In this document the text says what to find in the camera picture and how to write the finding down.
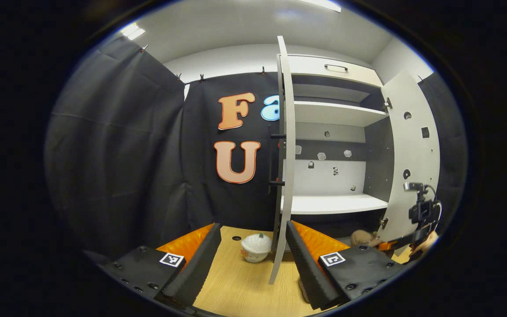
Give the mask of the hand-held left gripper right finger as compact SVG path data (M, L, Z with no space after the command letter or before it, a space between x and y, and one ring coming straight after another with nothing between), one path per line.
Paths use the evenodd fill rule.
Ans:
M375 247L350 247L297 221L287 222L286 240L314 309L354 301L406 268Z

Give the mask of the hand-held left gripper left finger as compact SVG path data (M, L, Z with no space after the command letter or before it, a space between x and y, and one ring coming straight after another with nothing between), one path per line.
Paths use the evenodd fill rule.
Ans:
M221 243L220 229L219 223L211 223L161 247L139 246L103 269L149 299L185 309L205 284Z

